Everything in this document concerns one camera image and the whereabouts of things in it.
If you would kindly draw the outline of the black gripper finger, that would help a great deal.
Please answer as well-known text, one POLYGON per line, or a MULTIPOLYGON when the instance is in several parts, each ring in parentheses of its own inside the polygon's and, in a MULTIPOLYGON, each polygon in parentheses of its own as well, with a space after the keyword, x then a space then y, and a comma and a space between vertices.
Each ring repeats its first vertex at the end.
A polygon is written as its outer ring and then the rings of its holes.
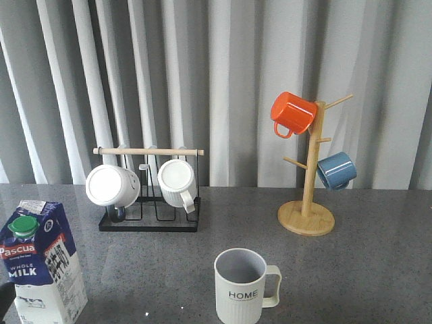
POLYGON ((1 284, 0 289, 0 317, 1 322, 4 323, 4 317, 6 313, 8 312, 10 306, 14 302, 16 298, 16 291, 15 291, 15 285, 12 282, 7 282, 4 284, 1 284))

